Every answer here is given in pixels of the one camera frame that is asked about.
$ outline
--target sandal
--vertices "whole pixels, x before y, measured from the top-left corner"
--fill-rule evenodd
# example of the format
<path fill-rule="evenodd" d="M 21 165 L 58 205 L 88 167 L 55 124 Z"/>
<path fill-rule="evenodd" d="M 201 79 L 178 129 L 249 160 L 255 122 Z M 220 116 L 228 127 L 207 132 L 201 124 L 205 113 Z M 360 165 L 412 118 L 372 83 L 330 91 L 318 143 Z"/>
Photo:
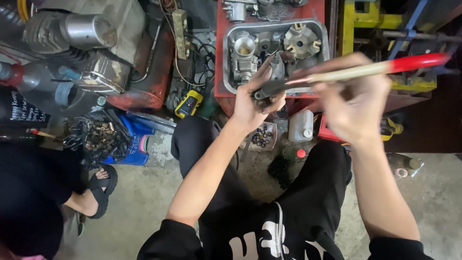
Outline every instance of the sandal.
<path fill-rule="evenodd" d="M 109 164 L 103 164 L 101 167 L 103 168 L 109 175 L 109 177 L 105 179 L 98 179 L 96 175 L 93 175 L 90 178 L 90 191 L 93 193 L 93 196 L 98 202 L 98 210 L 96 214 L 93 216 L 88 216 L 91 219 L 99 219 L 101 218 L 108 208 L 109 202 L 109 195 L 115 190 L 117 186 L 117 171 Z"/>

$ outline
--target aluminum tray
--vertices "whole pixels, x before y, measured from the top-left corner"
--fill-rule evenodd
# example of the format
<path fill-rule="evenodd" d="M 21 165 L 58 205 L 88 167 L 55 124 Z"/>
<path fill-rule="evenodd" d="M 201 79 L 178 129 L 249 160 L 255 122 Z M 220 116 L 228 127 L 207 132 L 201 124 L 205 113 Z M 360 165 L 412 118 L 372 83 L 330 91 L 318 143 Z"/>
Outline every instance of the aluminum tray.
<path fill-rule="evenodd" d="M 313 60 L 312 58 L 299 60 L 297 63 L 298 68 L 305 68 L 313 66 L 317 63 L 327 61 L 329 59 L 329 41 L 327 37 L 327 29 L 320 21 L 316 19 L 294 19 L 287 21 L 276 21 L 276 22 L 258 22 L 258 23 L 243 23 L 236 24 L 232 26 L 229 31 L 223 37 L 223 82 L 225 83 L 226 89 L 231 93 L 237 93 L 238 85 L 234 82 L 231 72 L 231 51 L 233 49 L 233 41 L 236 37 L 236 34 L 240 31 L 248 31 L 251 35 L 272 31 L 276 33 L 285 34 L 289 28 L 296 23 L 303 23 L 311 29 L 318 37 L 321 38 L 322 45 L 321 50 L 314 55 L 315 62 L 309 62 L 308 60 Z"/>

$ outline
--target foot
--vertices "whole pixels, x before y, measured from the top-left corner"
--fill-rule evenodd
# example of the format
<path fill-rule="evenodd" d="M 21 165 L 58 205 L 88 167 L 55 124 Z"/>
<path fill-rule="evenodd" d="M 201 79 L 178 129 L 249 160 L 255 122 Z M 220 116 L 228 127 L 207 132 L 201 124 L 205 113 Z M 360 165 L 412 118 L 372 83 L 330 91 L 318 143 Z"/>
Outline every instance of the foot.
<path fill-rule="evenodd" d="M 103 168 L 99 169 L 95 173 L 95 176 L 97 179 L 109 178 L 109 174 Z M 85 200 L 88 201 L 88 208 L 85 210 L 86 212 L 82 213 L 91 217 L 95 215 L 96 211 L 98 210 L 98 202 L 96 201 L 95 197 L 93 196 L 93 193 L 90 190 L 86 190 L 83 195 L 85 197 Z"/>

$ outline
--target gray floor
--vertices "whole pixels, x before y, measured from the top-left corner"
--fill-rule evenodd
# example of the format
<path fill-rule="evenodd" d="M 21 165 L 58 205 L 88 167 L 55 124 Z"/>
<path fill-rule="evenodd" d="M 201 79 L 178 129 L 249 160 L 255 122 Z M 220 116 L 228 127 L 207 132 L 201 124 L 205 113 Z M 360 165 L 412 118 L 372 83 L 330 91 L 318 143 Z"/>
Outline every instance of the gray floor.
<path fill-rule="evenodd" d="M 136 259 L 144 241 L 158 230 L 182 181 L 178 163 L 170 155 L 170 141 L 171 136 L 161 134 L 151 138 L 150 152 L 154 155 L 147 167 L 116 166 L 119 184 L 110 197 L 108 211 L 100 220 L 87 220 L 74 259 Z M 282 193 L 266 173 L 272 156 L 271 152 L 249 152 L 239 169 L 250 192 L 263 201 Z M 414 178 L 397 182 L 417 220 L 426 254 L 436 260 L 462 259 L 462 161 L 454 155 L 409 156 L 419 156 L 426 164 Z M 359 216 L 354 183 L 346 191 L 335 242 L 346 259 L 369 256 L 369 238 Z"/>

